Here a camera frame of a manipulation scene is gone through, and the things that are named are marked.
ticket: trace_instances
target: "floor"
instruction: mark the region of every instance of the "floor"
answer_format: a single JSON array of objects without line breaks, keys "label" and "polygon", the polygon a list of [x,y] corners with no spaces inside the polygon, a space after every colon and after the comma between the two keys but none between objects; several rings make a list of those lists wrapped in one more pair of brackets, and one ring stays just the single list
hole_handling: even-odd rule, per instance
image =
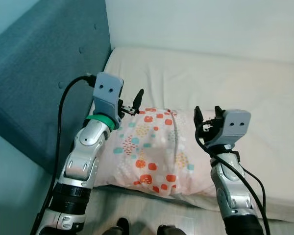
[{"label": "floor", "polygon": [[[94,189],[79,235],[101,235],[119,217],[131,223],[132,235],[156,235],[160,224],[174,224],[187,235],[226,235],[219,212],[206,211],[119,191]],[[272,235],[294,235],[294,223],[270,221]]]}]

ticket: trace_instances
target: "teal upholstered headboard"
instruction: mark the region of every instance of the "teal upholstered headboard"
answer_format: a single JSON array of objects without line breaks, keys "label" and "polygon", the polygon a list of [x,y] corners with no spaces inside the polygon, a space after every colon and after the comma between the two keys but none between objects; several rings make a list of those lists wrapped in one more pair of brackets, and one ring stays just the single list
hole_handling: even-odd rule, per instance
[{"label": "teal upholstered headboard", "polygon": [[[0,135],[50,171],[66,85],[102,71],[110,53],[104,0],[40,0],[0,35]],[[83,82],[67,96],[62,160],[91,101]]]}]

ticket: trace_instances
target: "green ring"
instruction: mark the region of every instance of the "green ring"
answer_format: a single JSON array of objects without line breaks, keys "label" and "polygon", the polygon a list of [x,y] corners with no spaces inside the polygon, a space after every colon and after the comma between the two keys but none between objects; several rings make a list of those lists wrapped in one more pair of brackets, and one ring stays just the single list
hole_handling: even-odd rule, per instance
[{"label": "green ring", "polygon": [[102,115],[102,114],[89,115],[88,117],[86,117],[86,119],[95,119],[95,120],[101,121],[109,127],[110,131],[114,130],[114,127],[115,127],[114,121],[105,115]]}]

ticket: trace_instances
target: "mattress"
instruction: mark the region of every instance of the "mattress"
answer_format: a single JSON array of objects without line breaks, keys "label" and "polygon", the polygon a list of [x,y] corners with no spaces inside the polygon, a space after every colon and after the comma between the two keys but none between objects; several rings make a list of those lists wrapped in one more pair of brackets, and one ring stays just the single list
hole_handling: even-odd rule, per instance
[{"label": "mattress", "polygon": [[[294,64],[120,47],[105,72],[124,80],[125,104],[144,88],[144,106],[190,111],[197,105],[204,110],[220,105],[251,112],[249,130],[235,149],[242,165],[266,188],[267,216],[294,222]],[[257,182],[247,179],[261,196]],[[181,197],[218,209],[215,198]]]}]

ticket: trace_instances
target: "bed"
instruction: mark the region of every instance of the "bed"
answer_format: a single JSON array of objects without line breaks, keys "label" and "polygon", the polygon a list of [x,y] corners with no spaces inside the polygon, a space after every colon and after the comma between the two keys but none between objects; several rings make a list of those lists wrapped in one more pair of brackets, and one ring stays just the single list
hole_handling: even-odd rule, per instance
[{"label": "bed", "polygon": [[[120,47],[112,52],[105,72],[124,80],[122,99],[127,104],[144,88],[146,107],[192,112],[197,105],[203,110],[220,105],[251,112],[248,132],[236,147],[242,165],[264,183],[268,218],[294,222],[294,64]],[[95,186],[114,184],[100,178],[100,168],[108,169],[100,165]],[[261,196],[257,183],[248,180]],[[200,193],[165,198],[218,210],[215,197]]]}]

